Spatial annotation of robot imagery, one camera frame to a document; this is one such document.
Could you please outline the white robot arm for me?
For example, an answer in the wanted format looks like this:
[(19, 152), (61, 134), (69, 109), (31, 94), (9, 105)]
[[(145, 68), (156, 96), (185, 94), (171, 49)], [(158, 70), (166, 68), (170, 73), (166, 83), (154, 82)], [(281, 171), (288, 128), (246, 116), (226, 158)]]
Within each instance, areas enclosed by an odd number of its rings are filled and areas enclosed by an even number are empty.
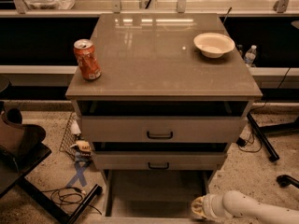
[(299, 211), (260, 203), (236, 190), (198, 197), (192, 202), (192, 211), (208, 219), (247, 217), (262, 224), (299, 224)]

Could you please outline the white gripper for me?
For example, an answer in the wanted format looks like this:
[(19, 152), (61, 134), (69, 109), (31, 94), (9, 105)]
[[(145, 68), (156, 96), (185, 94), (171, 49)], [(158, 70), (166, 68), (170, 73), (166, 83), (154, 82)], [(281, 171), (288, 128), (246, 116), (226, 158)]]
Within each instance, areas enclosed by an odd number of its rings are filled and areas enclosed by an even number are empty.
[(223, 204), (222, 194), (207, 194), (192, 201), (192, 211), (203, 218), (225, 218), (229, 214), (226, 212)]

